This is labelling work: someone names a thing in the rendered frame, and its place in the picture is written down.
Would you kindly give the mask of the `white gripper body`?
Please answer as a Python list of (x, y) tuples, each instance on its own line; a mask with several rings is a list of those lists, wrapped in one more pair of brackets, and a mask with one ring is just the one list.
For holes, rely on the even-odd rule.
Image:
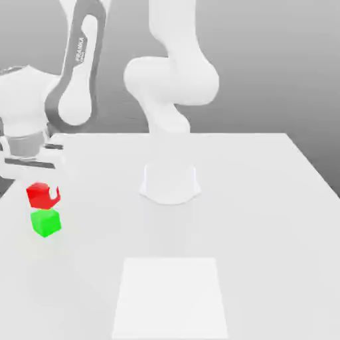
[(22, 160), (0, 151), (0, 176), (23, 182), (57, 185), (63, 178), (65, 159), (62, 150), (42, 150), (34, 159)]

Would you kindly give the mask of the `small red cube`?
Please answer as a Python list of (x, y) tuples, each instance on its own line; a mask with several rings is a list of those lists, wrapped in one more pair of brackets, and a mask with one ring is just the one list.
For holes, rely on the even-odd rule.
[(48, 210), (60, 201), (59, 188), (56, 188), (56, 197), (52, 199), (46, 183), (33, 183), (26, 188), (26, 192), (32, 208)]

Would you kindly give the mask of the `small green cube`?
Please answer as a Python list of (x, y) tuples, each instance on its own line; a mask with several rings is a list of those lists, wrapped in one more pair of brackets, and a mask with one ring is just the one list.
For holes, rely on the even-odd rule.
[(61, 229), (59, 212), (54, 209), (32, 212), (31, 222), (33, 230), (44, 238)]

